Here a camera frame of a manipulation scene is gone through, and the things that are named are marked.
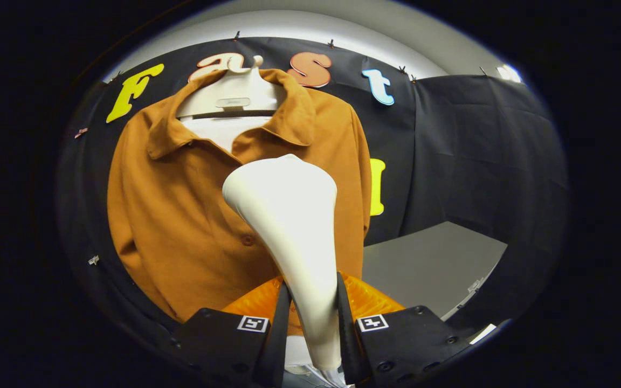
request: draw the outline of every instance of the polo shirt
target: polo shirt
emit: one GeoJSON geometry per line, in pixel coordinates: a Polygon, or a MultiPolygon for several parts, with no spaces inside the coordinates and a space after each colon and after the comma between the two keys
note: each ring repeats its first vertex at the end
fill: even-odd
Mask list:
{"type": "MultiPolygon", "coordinates": [[[[304,88],[284,71],[261,69],[263,79],[284,87],[286,99],[264,125],[237,135],[229,152],[176,118],[187,96],[224,73],[205,74],[137,112],[119,137],[109,175],[116,252],[135,284],[179,322],[203,307],[222,309],[280,275],[261,238],[222,197],[224,179],[256,160],[292,153],[330,174],[337,184],[337,270],[362,275],[370,156],[351,105],[304,88]]],[[[294,311],[290,335],[301,334],[294,311]]]]}

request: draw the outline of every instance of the white hanger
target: white hanger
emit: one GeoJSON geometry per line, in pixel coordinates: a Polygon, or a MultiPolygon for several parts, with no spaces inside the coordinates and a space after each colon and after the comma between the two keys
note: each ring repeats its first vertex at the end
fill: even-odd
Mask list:
{"type": "Polygon", "coordinates": [[[176,117],[244,116],[249,111],[271,116],[286,98],[286,90],[262,79],[259,67],[263,57],[256,55],[253,59],[252,68],[232,68],[231,58],[227,60],[224,76],[185,98],[176,117]]]}

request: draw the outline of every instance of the letter s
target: letter s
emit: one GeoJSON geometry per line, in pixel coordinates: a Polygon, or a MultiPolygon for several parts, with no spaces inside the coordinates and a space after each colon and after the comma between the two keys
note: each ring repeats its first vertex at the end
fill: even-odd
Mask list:
{"type": "Polygon", "coordinates": [[[332,79],[330,72],[326,69],[332,66],[332,61],[325,54],[299,52],[291,57],[289,63],[292,68],[288,69],[286,73],[296,78],[296,81],[303,86],[321,88],[332,79]]]}

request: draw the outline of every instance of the shirt sleeve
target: shirt sleeve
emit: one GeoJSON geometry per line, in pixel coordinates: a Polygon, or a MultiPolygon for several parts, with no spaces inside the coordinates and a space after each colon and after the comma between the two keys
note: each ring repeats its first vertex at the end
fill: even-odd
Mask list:
{"type": "Polygon", "coordinates": [[[126,208],[126,185],[130,182],[126,180],[124,169],[126,158],[130,157],[131,152],[139,152],[131,147],[131,127],[135,125],[135,120],[128,121],[118,144],[114,149],[112,165],[109,170],[109,181],[107,184],[107,218],[109,229],[114,243],[116,253],[128,271],[133,282],[145,293],[153,303],[162,311],[178,320],[177,315],[162,294],[155,287],[152,279],[143,267],[140,253],[135,245],[133,232],[130,225],[130,218],[126,208]]]}
{"type": "Polygon", "coordinates": [[[363,237],[368,234],[370,226],[370,196],[372,190],[372,176],[370,172],[370,152],[368,142],[365,140],[365,133],[361,121],[356,115],[356,111],[350,107],[351,121],[354,130],[356,150],[358,152],[359,173],[361,175],[361,194],[363,199],[363,237]]]}

